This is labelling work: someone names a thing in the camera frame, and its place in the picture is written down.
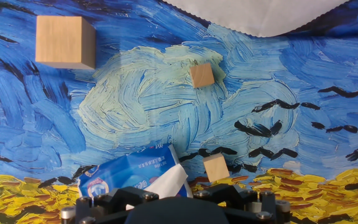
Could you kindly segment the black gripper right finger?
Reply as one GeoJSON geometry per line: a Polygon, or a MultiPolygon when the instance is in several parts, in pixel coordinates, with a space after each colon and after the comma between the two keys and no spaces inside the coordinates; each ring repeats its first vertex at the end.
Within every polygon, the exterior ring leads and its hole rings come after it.
{"type": "Polygon", "coordinates": [[[211,212],[211,223],[290,224],[290,203],[276,199],[269,190],[258,193],[238,185],[218,184],[196,191],[194,198],[216,209],[211,212]]]}

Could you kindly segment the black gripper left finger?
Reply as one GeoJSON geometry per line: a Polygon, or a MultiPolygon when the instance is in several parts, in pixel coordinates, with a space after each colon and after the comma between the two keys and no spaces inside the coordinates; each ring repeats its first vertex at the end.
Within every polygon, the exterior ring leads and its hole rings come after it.
{"type": "Polygon", "coordinates": [[[133,207],[159,199],[159,195],[135,187],[113,189],[93,198],[79,197],[73,206],[60,210],[61,224],[76,223],[124,223],[133,207]]]}

